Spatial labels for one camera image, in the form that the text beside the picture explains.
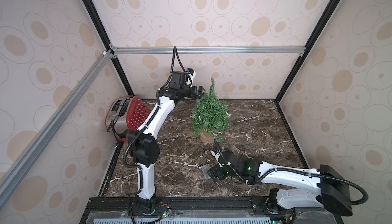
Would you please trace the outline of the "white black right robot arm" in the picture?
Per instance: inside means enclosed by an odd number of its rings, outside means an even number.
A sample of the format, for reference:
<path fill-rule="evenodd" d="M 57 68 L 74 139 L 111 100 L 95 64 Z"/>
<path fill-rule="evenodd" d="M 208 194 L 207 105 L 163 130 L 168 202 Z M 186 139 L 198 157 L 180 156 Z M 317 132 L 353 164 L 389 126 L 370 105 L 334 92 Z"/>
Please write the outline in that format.
<path fill-rule="evenodd" d="M 208 175 L 216 182 L 231 177 L 248 186 L 288 186 L 289 189 L 270 191 L 265 203 L 270 213 L 278 213 L 282 209 L 316 207 L 335 215 L 352 216 L 352 207 L 364 204 L 369 199 L 361 186 L 345 180 L 328 165 L 321 165 L 319 169 L 298 169 L 253 159 L 244 161 L 232 151 L 219 146 L 211 154 L 217 164 L 208 170 Z"/>

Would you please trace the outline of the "black left corner frame post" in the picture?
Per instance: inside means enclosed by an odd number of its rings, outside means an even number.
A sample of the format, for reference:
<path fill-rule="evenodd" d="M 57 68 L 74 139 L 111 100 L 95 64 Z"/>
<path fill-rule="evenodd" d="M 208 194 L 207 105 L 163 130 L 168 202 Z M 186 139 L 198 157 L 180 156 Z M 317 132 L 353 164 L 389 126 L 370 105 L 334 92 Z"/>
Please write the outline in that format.
<path fill-rule="evenodd" d="M 111 41 L 107 35 L 106 29 L 104 27 L 104 24 L 101 20 L 101 17 L 99 16 L 97 9 L 93 3 L 93 0 L 81 0 L 84 4 L 85 9 L 87 10 L 87 13 L 95 27 L 95 30 L 97 31 L 99 38 L 101 42 L 103 43 L 104 47 L 106 50 L 113 50 Z M 118 57 L 114 55 L 114 57 L 111 58 L 112 64 L 117 72 L 117 75 L 119 76 L 119 79 L 124 86 L 126 92 L 128 95 L 133 96 L 134 92 L 131 88 L 131 85 L 125 75 L 124 69 L 122 68 L 120 61 Z"/>

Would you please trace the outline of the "black corner frame post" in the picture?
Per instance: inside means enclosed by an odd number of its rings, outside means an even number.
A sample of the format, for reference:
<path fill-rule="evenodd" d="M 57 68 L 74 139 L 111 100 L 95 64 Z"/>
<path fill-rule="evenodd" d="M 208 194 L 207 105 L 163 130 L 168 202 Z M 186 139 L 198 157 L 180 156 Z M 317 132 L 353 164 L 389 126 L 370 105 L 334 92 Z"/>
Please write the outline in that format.
<path fill-rule="evenodd" d="M 104 24 L 101 20 L 101 17 L 99 16 L 97 9 L 93 3 L 93 0 L 81 0 L 84 4 L 85 9 L 87 10 L 87 13 L 95 27 L 95 30 L 97 31 L 99 38 L 101 42 L 103 43 L 104 47 L 106 50 L 113 50 L 111 41 L 107 35 L 106 29 L 104 27 Z M 118 57 L 114 55 L 114 57 L 111 58 L 112 64 L 117 72 L 117 75 L 119 76 L 119 79 L 124 86 L 126 92 L 128 95 L 133 96 L 134 92 L 131 88 L 131 85 L 125 75 L 124 69 L 122 68 L 120 61 Z"/>
<path fill-rule="evenodd" d="M 335 12 L 336 8 L 338 7 L 341 0 L 329 0 L 326 8 L 324 9 L 319 21 L 315 25 L 313 32 L 311 33 L 308 41 L 305 44 L 305 51 L 304 53 L 300 54 L 298 59 L 296 60 L 292 70 L 290 71 L 287 79 L 285 80 L 282 88 L 280 89 L 277 97 L 275 98 L 275 104 L 279 104 L 286 92 L 288 91 L 291 83 L 293 82 L 294 78 L 296 77 L 297 73 L 299 72 L 300 68 L 302 67 L 303 63 L 305 62 L 307 56 L 310 54 L 312 48 L 314 47 L 317 39 L 320 37 L 321 33 L 325 29 L 328 21 L 332 17 L 333 13 Z"/>

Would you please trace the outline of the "clear string light with bulbs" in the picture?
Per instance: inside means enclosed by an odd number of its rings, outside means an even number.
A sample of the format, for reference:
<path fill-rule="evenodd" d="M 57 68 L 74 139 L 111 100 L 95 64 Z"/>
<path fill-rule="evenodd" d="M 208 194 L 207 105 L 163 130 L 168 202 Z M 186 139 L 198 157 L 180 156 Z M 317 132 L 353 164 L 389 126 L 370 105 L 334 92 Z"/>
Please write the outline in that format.
<path fill-rule="evenodd" d="M 230 119 L 231 115 L 227 112 L 219 112 L 214 118 L 214 134 L 217 141 L 222 141 L 222 134 L 231 128 Z"/>

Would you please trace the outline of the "aluminium left wall rail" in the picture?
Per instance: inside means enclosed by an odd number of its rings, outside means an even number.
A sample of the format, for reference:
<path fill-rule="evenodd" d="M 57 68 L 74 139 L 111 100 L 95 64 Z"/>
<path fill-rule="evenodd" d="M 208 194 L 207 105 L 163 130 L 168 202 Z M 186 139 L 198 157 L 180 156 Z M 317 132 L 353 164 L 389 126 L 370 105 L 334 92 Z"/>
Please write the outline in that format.
<path fill-rule="evenodd" d="M 21 181 L 25 178 L 27 173 L 75 108 L 79 100 L 112 57 L 112 50 L 106 50 L 105 53 L 101 54 L 100 58 L 83 76 L 80 82 L 64 100 L 60 108 L 50 117 L 49 121 L 40 130 L 31 144 L 23 151 L 17 161 L 6 173 L 5 177 L 1 180 L 1 208 L 3 208 L 7 203 Z"/>

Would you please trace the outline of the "red polka dot toaster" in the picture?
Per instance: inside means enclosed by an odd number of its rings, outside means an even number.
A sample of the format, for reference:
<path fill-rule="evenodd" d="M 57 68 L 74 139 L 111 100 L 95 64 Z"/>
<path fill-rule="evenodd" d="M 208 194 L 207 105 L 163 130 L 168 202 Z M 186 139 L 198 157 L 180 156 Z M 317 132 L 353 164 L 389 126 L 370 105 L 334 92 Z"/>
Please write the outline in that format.
<path fill-rule="evenodd" d="M 107 132 L 125 138 L 129 130 L 136 131 L 148 118 L 151 110 L 137 96 L 116 99 L 106 117 Z"/>

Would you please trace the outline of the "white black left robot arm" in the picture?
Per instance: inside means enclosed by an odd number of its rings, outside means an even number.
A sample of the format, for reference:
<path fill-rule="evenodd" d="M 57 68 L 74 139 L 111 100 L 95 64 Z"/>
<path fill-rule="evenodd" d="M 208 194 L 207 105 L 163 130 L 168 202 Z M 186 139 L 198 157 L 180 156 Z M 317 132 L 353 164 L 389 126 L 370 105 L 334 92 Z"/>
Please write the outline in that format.
<path fill-rule="evenodd" d="M 156 208 L 154 167 L 160 155 L 157 142 L 159 131 L 178 102 L 203 97 L 205 89 L 194 86 L 195 77 L 196 72 L 184 68 L 177 47 L 173 47 L 169 78 L 156 91 L 154 109 L 137 131 L 129 131 L 127 134 L 128 147 L 122 161 L 125 167 L 137 169 L 138 191 L 134 193 L 135 203 L 145 214 L 153 213 Z"/>

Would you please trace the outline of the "small green christmas tree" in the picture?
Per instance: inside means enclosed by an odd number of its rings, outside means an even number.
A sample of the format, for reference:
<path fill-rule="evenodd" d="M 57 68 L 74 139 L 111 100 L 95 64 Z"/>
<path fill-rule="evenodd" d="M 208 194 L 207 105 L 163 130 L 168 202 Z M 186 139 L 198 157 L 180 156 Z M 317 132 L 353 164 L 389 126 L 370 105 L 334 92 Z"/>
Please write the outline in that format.
<path fill-rule="evenodd" d="M 194 133 L 200 137 L 203 143 L 213 143 L 216 140 L 214 118 L 219 112 L 224 111 L 229 112 L 228 107 L 224 102 L 218 100 L 215 93 L 215 80 L 212 78 L 209 91 L 197 101 L 191 115 Z"/>

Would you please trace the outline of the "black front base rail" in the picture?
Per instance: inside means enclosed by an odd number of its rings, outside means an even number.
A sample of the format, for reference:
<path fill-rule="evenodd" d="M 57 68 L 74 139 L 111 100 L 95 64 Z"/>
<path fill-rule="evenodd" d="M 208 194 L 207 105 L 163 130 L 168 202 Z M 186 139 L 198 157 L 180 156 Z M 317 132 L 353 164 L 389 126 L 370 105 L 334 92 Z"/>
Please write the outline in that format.
<path fill-rule="evenodd" d="M 148 214 L 133 197 L 92 197 L 80 222 L 130 224 L 341 224 L 323 208 L 285 210 L 267 204 L 267 197 L 159 197 Z"/>

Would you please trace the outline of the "horizontal aluminium back rail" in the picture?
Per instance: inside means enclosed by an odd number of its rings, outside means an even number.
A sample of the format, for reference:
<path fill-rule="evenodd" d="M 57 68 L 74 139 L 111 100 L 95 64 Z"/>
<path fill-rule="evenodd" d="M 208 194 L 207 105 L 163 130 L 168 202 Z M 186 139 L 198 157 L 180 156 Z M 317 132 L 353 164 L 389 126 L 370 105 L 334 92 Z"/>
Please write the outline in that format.
<path fill-rule="evenodd" d="M 217 46 L 177 47 L 179 54 L 229 54 L 229 53 L 304 53 L 305 46 Z M 119 54 L 171 54 L 173 47 L 113 47 Z"/>

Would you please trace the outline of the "clear plastic battery box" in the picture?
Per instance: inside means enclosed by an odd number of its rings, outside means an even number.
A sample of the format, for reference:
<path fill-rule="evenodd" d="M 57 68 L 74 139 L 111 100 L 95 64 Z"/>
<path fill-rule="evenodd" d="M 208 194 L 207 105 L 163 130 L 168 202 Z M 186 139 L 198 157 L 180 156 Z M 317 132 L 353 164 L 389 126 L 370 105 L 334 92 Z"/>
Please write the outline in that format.
<path fill-rule="evenodd" d="M 211 176 L 208 173 L 210 168 L 211 168 L 211 166 L 209 164 L 201 166 L 201 170 L 202 170 L 202 173 L 203 173 L 206 181 L 212 180 Z"/>

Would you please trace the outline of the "black right corner frame post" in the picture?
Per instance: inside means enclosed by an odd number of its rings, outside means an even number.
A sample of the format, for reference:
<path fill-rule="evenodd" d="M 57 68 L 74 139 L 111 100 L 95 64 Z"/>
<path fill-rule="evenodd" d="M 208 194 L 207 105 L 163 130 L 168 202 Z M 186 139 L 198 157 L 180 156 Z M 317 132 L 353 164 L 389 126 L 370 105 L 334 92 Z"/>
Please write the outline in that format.
<path fill-rule="evenodd" d="M 296 60 L 292 70 L 290 71 L 287 79 L 285 80 L 282 88 L 280 89 L 277 97 L 275 98 L 275 104 L 279 104 L 286 92 L 288 91 L 291 83 L 293 82 L 294 78 L 296 77 L 297 73 L 299 72 L 300 68 L 302 67 L 303 63 L 305 62 L 307 56 L 310 54 L 312 48 L 314 47 L 317 39 L 320 37 L 321 33 L 325 29 L 328 21 L 332 17 L 333 13 L 335 12 L 336 8 L 338 7 L 341 0 L 329 0 L 326 8 L 324 9 L 319 21 L 315 25 L 313 32 L 311 33 L 308 41 L 305 44 L 305 51 L 304 53 L 300 54 L 298 59 Z"/>

